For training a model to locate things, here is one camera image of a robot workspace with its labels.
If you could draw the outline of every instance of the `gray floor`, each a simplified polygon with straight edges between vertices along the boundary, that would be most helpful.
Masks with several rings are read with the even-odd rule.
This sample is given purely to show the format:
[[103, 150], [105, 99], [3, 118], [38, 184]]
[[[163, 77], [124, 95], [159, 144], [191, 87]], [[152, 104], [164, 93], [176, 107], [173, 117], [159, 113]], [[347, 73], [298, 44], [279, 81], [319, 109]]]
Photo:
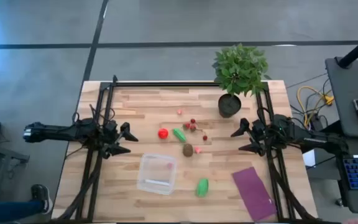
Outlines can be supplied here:
[[[0, 0], [0, 44], [91, 43], [102, 0]], [[106, 42], [358, 40], [358, 1], [354, 0], [110, 0], [101, 32]], [[318, 90], [326, 81], [324, 59], [341, 56], [351, 45], [261, 47], [268, 74], [285, 80], [292, 105], [296, 91]], [[212, 80], [218, 47], [99, 49], [90, 80]], [[2, 185], [0, 200], [27, 200], [32, 184], [56, 194], [66, 142], [26, 144], [25, 125], [34, 121], [68, 125], [75, 110], [89, 49], [0, 50], [0, 121], [10, 140], [1, 147], [30, 155], [27, 166]], [[301, 98], [310, 94], [305, 90]], [[311, 100], [314, 105], [317, 98]], [[336, 107], [321, 114], [335, 122]], [[358, 217], [333, 204], [333, 180], [311, 178], [321, 218]], [[47, 220], [38, 215], [24, 220]]]

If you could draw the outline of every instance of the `wooden table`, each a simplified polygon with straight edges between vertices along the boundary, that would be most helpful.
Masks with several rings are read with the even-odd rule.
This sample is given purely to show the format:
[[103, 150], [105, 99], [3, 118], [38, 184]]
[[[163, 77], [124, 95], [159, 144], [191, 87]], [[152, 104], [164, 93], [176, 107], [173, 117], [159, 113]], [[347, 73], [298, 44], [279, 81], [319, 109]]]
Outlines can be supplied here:
[[[81, 118], [91, 117], [89, 104], [96, 107], [99, 84], [84, 83], [78, 105]], [[274, 112], [291, 116], [284, 82], [269, 81], [268, 85]], [[247, 135], [236, 138], [229, 136], [239, 127], [240, 118], [249, 121], [257, 119], [257, 103], [254, 96], [242, 95], [240, 112], [223, 119], [217, 109], [222, 94], [224, 92], [218, 87], [115, 87], [112, 100], [116, 112], [114, 119], [119, 126], [125, 121], [129, 122], [131, 132], [139, 142], [122, 140], [122, 146], [132, 152], [103, 161], [94, 222], [251, 222], [231, 174], [255, 167], [273, 198], [266, 157], [238, 150], [238, 147], [249, 143]], [[178, 109], [182, 110], [182, 115], [177, 114]], [[201, 131], [186, 133], [188, 142], [202, 149], [201, 154], [187, 158], [182, 154], [183, 144], [172, 132], [168, 139], [161, 140], [157, 131], [160, 128], [180, 128], [191, 118], [197, 120], [208, 140], [203, 141]], [[79, 147], [78, 143], [70, 143], [67, 153]], [[171, 195], [137, 189], [139, 163], [144, 153], [176, 158], [175, 190]], [[283, 153], [291, 190], [307, 211], [317, 216], [301, 151], [288, 147]], [[62, 214], [78, 193], [85, 158], [86, 149], [65, 161], [52, 217]], [[200, 178], [209, 179], [209, 192], [205, 198], [195, 196]], [[88, 211], [91, 191], [88, 192], [84, 217]], [[282, 193], [281, 198], [286, 213]], [[274, 221], [276, 217], [272, 215], [266, 220]]]

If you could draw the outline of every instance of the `person's foot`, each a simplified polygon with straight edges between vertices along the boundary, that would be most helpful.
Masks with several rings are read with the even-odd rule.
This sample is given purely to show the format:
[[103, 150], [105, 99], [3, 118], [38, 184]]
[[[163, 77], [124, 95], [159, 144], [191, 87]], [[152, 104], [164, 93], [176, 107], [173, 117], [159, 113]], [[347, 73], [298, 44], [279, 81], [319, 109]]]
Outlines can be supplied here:
[[42, 201], [44, 208], [42, 209], [43, 214], [48, 214], [52, 211], [53, 202], [49, 196], [49, 189], [41, 184], [34, 184], [31, 187], [31, 195], [33, 200]]

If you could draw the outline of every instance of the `clear plastic container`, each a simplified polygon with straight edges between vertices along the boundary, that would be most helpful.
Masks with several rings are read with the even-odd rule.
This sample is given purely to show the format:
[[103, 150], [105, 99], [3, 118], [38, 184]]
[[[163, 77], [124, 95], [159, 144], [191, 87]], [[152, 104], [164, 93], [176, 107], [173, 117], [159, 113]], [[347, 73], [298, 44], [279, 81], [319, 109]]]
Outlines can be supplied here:
[[176, 159], [160, 154], [144, 154], [140, 162], [137, 188], [147, 192], [170, 195], [175, 185]]

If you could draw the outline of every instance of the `purple cloth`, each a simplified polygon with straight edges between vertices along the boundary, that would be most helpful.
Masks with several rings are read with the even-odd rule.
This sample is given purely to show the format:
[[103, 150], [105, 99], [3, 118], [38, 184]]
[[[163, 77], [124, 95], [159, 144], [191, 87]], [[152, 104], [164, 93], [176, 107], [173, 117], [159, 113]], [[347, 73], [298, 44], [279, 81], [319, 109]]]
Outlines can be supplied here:
[[233, 179], [239, 189], [248, 213], [254, 221], [276, 214], [276, 206], [266, 191], [264, 183], [251, 167], [233, 173]]

